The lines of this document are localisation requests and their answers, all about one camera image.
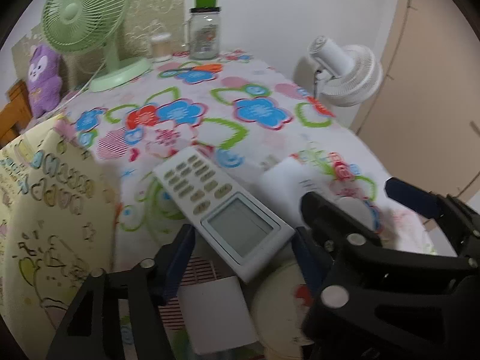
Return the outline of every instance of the small glass jar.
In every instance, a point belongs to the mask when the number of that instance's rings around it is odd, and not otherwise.
[[[163,62],[172,57],[171,34],[163,32],[150,37],[150,54],[153,61]]]
[[[191,59],[214,59],[220,54],[220,7],[192,8],[188,20]]]

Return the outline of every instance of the fan base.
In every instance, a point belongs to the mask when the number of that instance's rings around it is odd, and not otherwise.
[[[152,67],[152,64],[143,57],[133,57],[120,61],[120,69],[108,71],[103,69],[90,83],[92,92],[106,91],[112,89],[145,73]]]

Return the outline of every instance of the screw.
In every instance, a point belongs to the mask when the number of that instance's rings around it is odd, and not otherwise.
[[[93,269],[92,272],[90,272],[90,275],[92,275],[93,278],[99,278],[105,273],[105,271],[102,268],[95,268]]]
[[[328,286],[320,294],[322,303],[330,309],[339,309],[349,301],[349,292],[342,286]]]
[[[155,261],[153,259],[144,259],[141,263],[140,266],[142,268],[151,268],[155,265]]]
[[[477,264],[477,262],[475,261],[475,259],[473,258],[469,258],[469,266],[471,266],[472,268],[478,268],[479,265]]]
[[[331,239],[329,239],[328,241],[325,241],[325,244],[323,245],[323,248],[327,252],[331,253],[335,250],[335,244]]]
[[[351,243],[352,245],[355,245],[355,246],[362,246],[364,243],[367,242],[367,240],[365,239],[365,237],[363,235],[357,234],[357,233],[349,234],[346,237],[346,240],[349,243]]]

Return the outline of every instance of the green electric fan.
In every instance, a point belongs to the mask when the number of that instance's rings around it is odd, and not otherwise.
[[[145,58],[118,57],[116,30],[129,5],[130,0],[46,0],[42,30],[54,50],[86,53],[103,46],[106,68],[90,83],[93,92],[122,85],[150,69]]]

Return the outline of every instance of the glass jar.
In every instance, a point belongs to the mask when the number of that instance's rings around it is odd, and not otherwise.
[[[220,53],[220,8],[192,8],[188,20],[191,59],[214,59]]]

